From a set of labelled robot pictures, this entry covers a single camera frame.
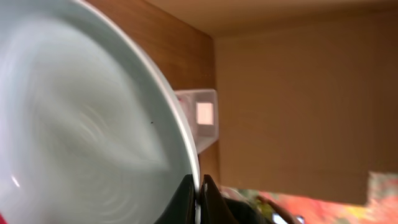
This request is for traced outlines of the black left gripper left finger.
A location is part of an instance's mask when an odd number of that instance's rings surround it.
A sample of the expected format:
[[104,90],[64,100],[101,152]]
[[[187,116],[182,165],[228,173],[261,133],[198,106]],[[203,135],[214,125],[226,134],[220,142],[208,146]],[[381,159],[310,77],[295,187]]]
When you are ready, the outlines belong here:
[[192,175],[187,174],[155,224],[195,224],[195,216],[195,186]]

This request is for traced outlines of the light blue plate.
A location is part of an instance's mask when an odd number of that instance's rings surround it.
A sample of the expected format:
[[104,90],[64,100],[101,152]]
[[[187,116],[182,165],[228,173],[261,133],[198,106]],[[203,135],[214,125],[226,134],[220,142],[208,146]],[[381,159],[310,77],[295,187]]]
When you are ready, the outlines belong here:
[[1,2],[1,221],[155,223],[200,171],[154,61],[86,1]]

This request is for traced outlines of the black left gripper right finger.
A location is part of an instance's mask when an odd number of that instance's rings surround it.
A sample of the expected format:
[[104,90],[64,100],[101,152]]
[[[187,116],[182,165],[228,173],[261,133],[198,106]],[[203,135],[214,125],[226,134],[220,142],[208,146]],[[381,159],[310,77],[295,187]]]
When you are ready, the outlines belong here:
[[200,203],[201,224],[238,224],[210,175],[203,176]]

